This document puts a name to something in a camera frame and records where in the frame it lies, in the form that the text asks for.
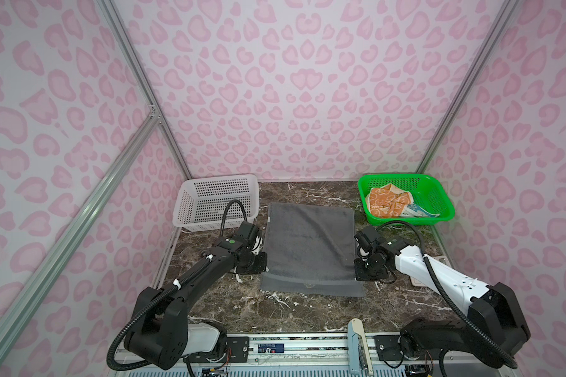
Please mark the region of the grey towel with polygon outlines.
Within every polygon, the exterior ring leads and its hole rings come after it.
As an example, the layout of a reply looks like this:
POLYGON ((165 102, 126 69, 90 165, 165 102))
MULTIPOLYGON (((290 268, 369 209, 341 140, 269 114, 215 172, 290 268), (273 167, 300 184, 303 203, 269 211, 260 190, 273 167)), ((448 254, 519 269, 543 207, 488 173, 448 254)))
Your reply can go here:
POLYGON ((341 207, 273 203, 263 250, 268 292, 363 298, 355 279, 355 213, 341 207))

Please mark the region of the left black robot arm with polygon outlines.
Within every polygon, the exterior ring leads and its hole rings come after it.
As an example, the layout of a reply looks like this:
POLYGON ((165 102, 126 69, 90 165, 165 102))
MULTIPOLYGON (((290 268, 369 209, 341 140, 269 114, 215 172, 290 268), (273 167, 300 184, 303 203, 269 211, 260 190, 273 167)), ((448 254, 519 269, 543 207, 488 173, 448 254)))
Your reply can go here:
POLYGON ((142 291, 130 321, 108 349, 107 365, 116 371, 151 364, 168 370, 187 355, 222 348, 225 329, 210 324, 191 326, 189 312, 229 272, 247 275, 266 271, 267 254, 256 249, 260 236, 258 226, 243 221, 233 234, 217 238, 202 251, 200 261, 171 284, 142 291))

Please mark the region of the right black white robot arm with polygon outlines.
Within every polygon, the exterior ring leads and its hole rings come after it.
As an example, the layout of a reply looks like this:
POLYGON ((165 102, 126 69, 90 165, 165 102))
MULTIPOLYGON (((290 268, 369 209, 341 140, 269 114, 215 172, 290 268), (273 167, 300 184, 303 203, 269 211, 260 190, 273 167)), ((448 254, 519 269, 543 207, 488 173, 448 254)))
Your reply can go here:
POLYGON ((399 332, 395 352, 401 361, 417 360, 437 351, 439 365, 450 351, 469 353, 493 369, 517 368, 515 356, 531 332, 512 288, 479 281, 427 254, 422 233, 405 222, 417 243, 387 240, 380 227, 355 234, 355 277, 358 281, 397 280, 407 275, 437 293, 455 320, 416 318, 399 332))

